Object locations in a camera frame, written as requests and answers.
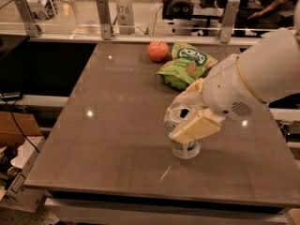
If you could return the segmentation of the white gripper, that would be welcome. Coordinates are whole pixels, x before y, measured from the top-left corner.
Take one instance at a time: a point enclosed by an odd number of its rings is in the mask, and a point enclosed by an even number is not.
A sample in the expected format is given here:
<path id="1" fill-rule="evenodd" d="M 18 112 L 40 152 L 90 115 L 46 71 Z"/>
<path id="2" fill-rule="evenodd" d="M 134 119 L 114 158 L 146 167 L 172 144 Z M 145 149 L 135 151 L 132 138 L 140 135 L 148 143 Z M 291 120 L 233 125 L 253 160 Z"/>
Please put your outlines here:
<path id="1" fill-rule="evenodd" d="M 206 104 L 211 109 L 190 112 L 187 119 L 169 134 L 179 143 L 190 143 L 213 135 L 220 131 L 226 117 L 246 120 L 266 106 L 248 84 L 238 54 L 231 54 L 218 62 L 205 79 L 192 83 L 176 100 L 192 106 Z"/>

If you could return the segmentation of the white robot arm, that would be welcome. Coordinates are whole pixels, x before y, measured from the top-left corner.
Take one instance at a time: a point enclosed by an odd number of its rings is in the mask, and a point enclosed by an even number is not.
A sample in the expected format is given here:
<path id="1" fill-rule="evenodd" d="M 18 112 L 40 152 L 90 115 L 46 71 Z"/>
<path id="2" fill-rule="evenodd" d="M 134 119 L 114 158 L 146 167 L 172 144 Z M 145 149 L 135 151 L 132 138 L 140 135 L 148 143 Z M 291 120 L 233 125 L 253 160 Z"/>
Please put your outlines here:
<path id="1" fill-rule="evenodd" d="M 244 122 L 267 106 L 300 91 L 300 7 L 294 29 L 279 28 L 244 52 L 218 62 L 207 76 L 175 98 L 192 107 L 169 133 L 178 143 L 190 143 L 218 132 L 225 119 Z"/>

